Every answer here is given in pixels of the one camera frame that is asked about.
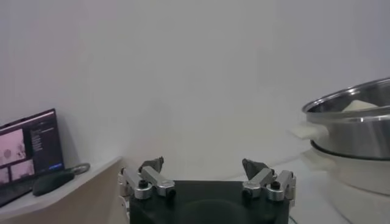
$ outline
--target computer mouse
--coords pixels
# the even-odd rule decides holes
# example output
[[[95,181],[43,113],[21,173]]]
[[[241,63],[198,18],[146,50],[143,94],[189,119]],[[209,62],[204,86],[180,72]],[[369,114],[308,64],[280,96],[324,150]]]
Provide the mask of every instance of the computer mouse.
[[[41,196],[47,194],[56,190],[60,186],[63,186],[64,184],[73,179],[74,172],[69,170],[45,175],[34,182],[34,185],[32,187],[32,194],[34,196]]]

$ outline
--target screen display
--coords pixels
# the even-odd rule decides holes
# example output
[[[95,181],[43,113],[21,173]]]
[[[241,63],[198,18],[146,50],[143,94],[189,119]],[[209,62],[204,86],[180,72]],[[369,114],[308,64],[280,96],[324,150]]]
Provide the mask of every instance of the screen display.
[[[64,169],[55,110],[0,127],[0,187]]]

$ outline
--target pot handle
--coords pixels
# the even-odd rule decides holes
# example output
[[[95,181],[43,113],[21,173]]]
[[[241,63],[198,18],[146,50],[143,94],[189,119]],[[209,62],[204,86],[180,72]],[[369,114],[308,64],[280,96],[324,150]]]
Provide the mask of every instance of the pot handle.
[[[318,140],[329,135],[328,128],[324,125],[302,122],[289,130],[291,134],[301,140]]]

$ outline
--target screw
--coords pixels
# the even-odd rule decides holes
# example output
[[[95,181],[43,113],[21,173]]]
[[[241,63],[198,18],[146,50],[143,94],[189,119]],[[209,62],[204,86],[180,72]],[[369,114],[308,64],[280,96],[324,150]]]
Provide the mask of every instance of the screw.
[[[148,187],[148,185],[149,183],[146,180],[140,180],[140,182],[138,182],[138,187],[140,189],[145,189]]]
[[[274,181],[271,183],[271,189],[272,190],[279,190],[280,189],[280,183],[278,181]]]

